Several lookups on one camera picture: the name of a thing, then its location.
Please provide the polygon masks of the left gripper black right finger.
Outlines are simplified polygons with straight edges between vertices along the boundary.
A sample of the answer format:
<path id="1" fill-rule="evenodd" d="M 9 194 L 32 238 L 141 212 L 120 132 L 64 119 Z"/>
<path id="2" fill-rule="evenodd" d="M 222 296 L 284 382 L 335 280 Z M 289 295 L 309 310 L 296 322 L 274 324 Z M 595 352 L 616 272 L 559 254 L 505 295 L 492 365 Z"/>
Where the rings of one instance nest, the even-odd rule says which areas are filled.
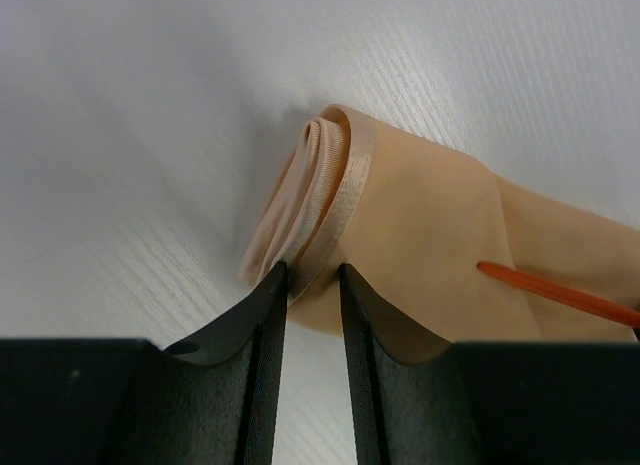
<path id="1" fill-rule="evenodd" d="M 635 464 L 639 348 L 452 343 L 339 270 L 361 464 Z"/>

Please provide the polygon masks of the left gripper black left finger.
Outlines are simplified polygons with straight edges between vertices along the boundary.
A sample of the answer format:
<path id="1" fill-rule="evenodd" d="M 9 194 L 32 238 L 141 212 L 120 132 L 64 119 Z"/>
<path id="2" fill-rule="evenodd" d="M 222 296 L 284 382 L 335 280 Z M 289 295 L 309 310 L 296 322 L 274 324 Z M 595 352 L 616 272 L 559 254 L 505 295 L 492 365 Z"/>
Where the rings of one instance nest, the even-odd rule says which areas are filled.
<path id="1" fill-rule="evenodd" d="M 166 347 L 142 339 L 5 339 L 5 464 L 268 464 L 288 270 Z"/>

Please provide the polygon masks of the peach cloth napkin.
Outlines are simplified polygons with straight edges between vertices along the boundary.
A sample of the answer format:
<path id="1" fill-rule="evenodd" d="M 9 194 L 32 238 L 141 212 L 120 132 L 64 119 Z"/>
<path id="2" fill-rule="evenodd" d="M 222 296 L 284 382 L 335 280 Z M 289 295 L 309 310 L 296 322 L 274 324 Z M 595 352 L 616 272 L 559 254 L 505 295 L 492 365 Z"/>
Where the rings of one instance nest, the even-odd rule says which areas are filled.
<path id="1" fill-rule="evenodd" d="M 289 268 L 289 318 L 342 330 L 348 263 L 446 340 L 632 342 L 634 327 L 482 273 L 495 263 L 639 307 L 636 229 L 536 194 L 475 158 L 332 106 L 303 128 L 248 245 L 242 278 Z"/>

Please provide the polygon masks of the orange plastic fork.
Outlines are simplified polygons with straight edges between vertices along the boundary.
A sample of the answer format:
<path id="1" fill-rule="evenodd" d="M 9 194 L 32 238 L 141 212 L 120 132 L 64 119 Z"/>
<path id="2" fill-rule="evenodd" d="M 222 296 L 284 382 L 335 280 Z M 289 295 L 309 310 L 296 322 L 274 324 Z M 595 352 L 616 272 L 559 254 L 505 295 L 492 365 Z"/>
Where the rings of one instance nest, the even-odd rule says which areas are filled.
<path id="1" fill-rule="evenodd" d="M 632 308 L 493 262 L 478 262 L 476 268 L 515 288 L 618 324 L 639 328 L 639 312 Z"/>

